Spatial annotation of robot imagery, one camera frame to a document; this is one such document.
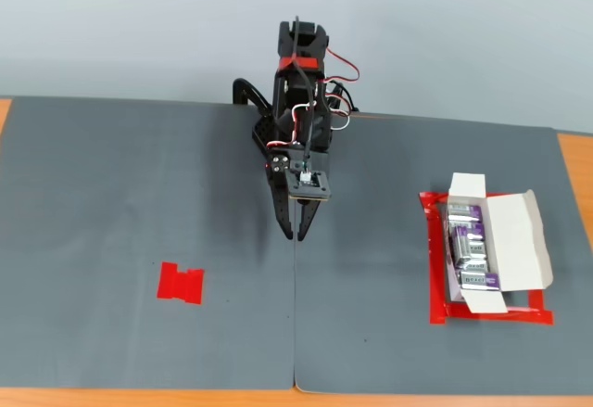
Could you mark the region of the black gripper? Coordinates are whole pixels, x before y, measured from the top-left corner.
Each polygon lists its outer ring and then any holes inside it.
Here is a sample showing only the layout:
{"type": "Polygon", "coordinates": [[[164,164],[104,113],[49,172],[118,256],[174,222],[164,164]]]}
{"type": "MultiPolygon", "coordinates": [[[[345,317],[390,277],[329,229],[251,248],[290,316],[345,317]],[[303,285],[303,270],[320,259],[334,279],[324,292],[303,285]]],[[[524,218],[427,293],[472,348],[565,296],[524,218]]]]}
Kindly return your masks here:
{"type": "MultiPolygon", "coordinates": [[[[266,173],[269,176],[268,184],[271,189],[276,221],[286,238],[292,240],[293,230],[290,222],[285,172],[290,172],[298,181],[302,180],[302,173],[313,175],[315,172],[324,172],[329,174],[328,154],[310,151],[306,157],[305,149],[302,146],[273,146],[267,150],[266,173]]],[[[301,207],[297,239],[304,240],[321,202],[314,199],[299,199],[297,203],[301,207]]]]}

